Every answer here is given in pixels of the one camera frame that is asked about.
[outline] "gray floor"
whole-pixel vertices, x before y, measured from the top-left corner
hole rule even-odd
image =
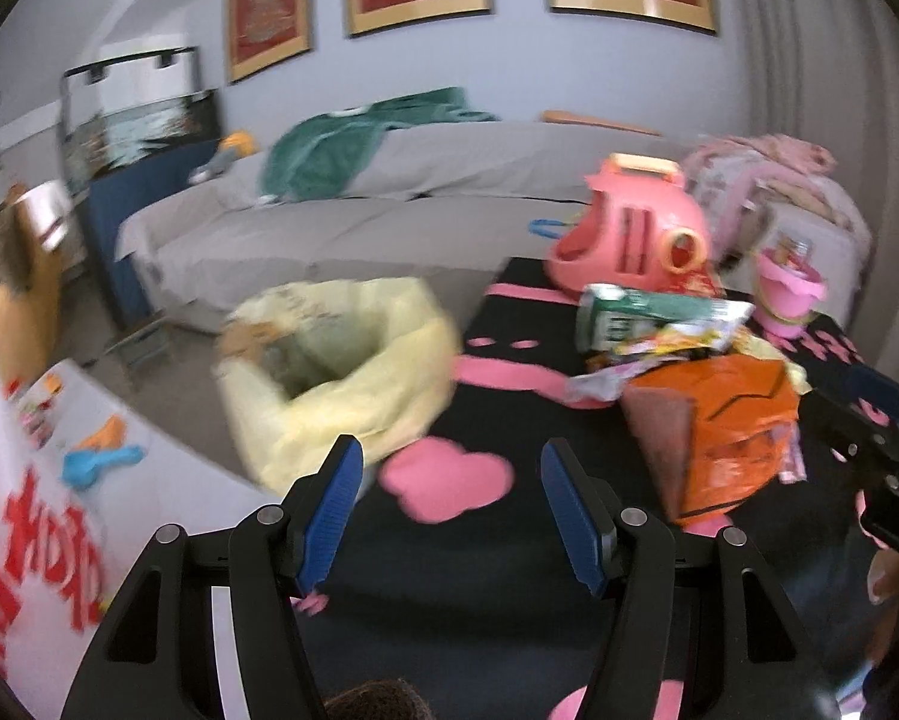
[[[225,469],[246,476],[212,376],[214,338],[172,328],[173,359],[160,354],[141,365],[131,385],[115,357],[103,357],[115,329],[88,276],[64,287],[59,315],[56,360],[69,357],[84,364],[98,359],[86,370],[103,386],[170,436]]]

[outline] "green towel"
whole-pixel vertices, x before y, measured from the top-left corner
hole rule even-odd
[[[352,116],[322,114],[297,124],[276,141],[260,189],[290,202],[337,197],[369,165],[390,129],[495,121],[492,114],[471,110],[459,87],[383,100]]]

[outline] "orange bag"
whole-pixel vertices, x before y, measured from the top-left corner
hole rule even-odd
[[[798,396],[778,360],[742,354],[657,368],[622,407],[671,522],[729,512],[785,464]]]

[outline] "white bag with red letters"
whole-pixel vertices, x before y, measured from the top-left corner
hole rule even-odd
[[[0,388],[0,674],[37,720],[59,717],[99,622],[99,533],[40,467]]]

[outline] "trash bag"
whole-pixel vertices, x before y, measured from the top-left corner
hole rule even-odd
[[[341,434],[372,464],[425,434],[460,352],[419,279],[287,284],[230,316],[216,376],[249,473],[283,494]]]

